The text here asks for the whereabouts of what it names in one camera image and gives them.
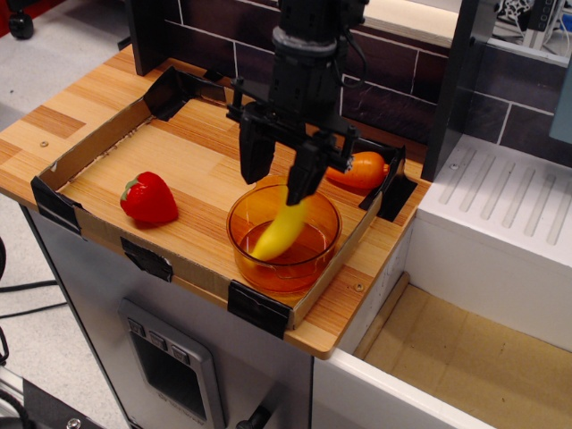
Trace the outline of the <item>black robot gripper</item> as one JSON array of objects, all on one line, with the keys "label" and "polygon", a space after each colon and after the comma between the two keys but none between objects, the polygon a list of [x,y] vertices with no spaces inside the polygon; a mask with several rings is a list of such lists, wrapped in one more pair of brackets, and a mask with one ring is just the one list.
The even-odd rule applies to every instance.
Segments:
[{"label": "black robot gripper", "polygon": [[273,44],[270,80],[234,79],[227,115],[240,126],[240,172],[247,184],[269,174],[277,144],[294,150],[286,204],[296,206],[315,194],[327,168],[349,167],[359,133],[337,105],[348,51],[356,44],[347,26],[299,35],[278,26]]}]

